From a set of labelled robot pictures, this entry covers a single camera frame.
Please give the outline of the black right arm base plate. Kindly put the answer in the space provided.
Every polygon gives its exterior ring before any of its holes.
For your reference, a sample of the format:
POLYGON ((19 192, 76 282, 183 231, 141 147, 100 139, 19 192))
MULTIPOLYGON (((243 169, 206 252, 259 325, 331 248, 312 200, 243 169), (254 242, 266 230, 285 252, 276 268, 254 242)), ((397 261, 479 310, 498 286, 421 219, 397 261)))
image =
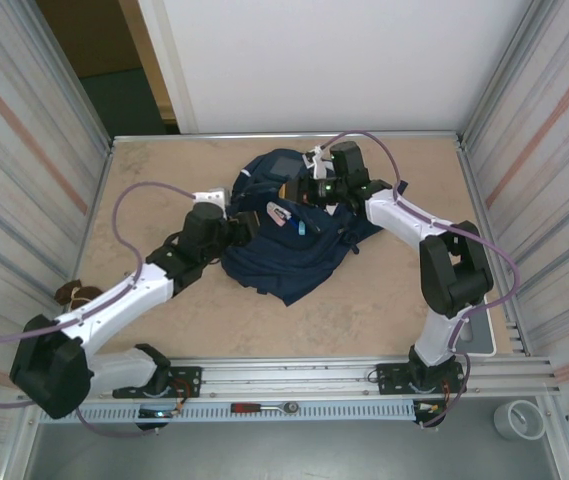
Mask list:
POLYGON ((434 367, 416 362, 378 364, 375 373, 381 395, 442 394, 445 385, 457 393, 464 378, 455 360, 434 367))

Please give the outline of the grey tape roll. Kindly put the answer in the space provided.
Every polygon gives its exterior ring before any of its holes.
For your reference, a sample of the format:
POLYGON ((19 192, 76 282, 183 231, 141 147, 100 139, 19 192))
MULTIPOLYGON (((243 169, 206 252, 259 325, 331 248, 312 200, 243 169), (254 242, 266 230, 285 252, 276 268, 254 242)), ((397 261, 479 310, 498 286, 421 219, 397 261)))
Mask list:
POLYGON ((536 441, 546 433, 544 415, 528 400, 515 400, 499 406, 493 420, 498 433, 507 440, 536 441))

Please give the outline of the navy blue backpack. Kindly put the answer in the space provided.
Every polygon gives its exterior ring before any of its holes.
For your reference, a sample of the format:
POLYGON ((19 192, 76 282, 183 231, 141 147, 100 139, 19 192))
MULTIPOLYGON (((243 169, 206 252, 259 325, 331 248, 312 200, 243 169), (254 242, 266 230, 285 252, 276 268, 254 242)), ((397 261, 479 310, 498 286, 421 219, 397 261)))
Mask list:
POLYGON ((298 151, 275 149, 260 155, 240 171, 227 207, 230 215, 255 212, 259 229, 248 245, 225 250, 222 268, 240 285, 272 294, 287 306, 327 280, 348 253, 357 254, 361 241, 381 231, 343 205, 328 212, 280 199, 276 194, 279 187, 304 172, 298 151), (300 236, 289 222, 278 226, 266 212, 268 202, 284 207, 291 215, 312 218, 321 232, 300 236))

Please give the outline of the black pen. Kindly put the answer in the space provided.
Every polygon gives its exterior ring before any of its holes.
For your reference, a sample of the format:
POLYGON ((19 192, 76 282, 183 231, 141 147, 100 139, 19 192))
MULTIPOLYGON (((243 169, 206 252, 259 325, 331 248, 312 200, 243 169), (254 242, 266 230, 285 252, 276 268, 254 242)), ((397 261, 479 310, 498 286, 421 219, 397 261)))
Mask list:
POLYGON ((299 215, 291 215, 291 218, 288 222, 291 223, 293 227, 297 229, 297 232, 298 232, 297 222, 299 219, 305 222, 306 234, 309 232, 311 232, 312 234, 319 234, 321 232, 321 229, 315 224, 312 218, 305 218, 304 216, 299 216, 299 215))

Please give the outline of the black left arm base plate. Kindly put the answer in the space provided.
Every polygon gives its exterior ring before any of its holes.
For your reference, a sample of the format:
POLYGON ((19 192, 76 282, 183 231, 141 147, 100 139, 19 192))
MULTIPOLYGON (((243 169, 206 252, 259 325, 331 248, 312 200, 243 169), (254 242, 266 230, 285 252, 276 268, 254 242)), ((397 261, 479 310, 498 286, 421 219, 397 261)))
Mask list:
POLYGON ((201 367, 171 366, 155 374, 143 387, 124 387, 112 391, 116 399, 198 398, 202 386, 201 367))

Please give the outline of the thin aluminium table edge rail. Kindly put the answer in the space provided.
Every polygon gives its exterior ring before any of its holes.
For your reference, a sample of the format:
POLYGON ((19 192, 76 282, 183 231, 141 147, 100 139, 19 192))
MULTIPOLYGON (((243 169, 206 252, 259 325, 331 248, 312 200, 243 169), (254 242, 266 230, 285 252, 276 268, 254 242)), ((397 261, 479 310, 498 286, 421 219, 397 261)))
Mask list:
MULTIPOLYGON (((380 139, 386 138, 449 138, 456 140, 458 133, 452 130, 404 130, 373 131, 380 139)), ((320 139, 328 140, 337 136, 337 132, 278 132, 278 133, 223 133, 223 134, 187 134, 187 135, 122 135, 115 136, 112 145, 148 142, 148 141, 205 141, 205 140, 261 140, 261 139, 320 139)))

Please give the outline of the red-handled ratchet wrench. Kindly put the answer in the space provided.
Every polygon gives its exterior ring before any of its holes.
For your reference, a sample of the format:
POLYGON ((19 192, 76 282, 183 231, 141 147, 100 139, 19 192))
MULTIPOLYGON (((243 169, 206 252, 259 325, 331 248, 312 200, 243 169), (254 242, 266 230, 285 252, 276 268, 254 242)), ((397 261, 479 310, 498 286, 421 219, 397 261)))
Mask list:
POLYGON ((284 402, 280 404, 264 404, 254 402, 236 402, 230 405, 230 412, 234 414, 253 414, 261 412, 279 412, 285 415, 293 415, 299 411, 297 402, 284 402))

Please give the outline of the brown drawstring pouch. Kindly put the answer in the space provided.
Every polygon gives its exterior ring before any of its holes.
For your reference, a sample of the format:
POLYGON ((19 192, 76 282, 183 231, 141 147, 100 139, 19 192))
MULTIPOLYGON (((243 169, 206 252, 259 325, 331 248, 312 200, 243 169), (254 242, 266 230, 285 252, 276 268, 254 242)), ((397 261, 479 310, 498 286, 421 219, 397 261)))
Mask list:
POLYGON ((68 306, 74 310, 96 299, 102 293, 98 287, 84 286, 80 280, 72 280, 55 292, 54 300, 60 306, 68 306))

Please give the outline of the white and grey scale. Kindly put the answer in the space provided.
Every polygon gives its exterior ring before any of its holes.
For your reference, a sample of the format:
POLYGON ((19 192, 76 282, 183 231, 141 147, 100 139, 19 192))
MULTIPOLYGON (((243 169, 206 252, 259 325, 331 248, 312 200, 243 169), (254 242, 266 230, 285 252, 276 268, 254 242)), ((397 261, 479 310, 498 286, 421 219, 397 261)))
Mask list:
POLYGON ((495 334, 490 311, 475 311, 465 318, 455 345, 458 354, 469 357, 488 358, 497 353, 495 334))

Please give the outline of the wide aluminium mounting rail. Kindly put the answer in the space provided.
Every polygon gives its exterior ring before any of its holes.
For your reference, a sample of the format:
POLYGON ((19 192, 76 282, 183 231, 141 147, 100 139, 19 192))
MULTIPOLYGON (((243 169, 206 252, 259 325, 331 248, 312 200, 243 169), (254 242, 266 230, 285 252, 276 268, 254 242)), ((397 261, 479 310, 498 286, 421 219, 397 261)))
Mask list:
MULTIPOLYGON (((171 366, 203 369, 199 396, 350 395, 366 389, 379 392, 376 366, 407 361, 395 357, 167 359, 171 366)), ((464 393, 536 396, 559 392, 550 362, 544 358, 496 356, 474 360, 469 366, 464 393)))

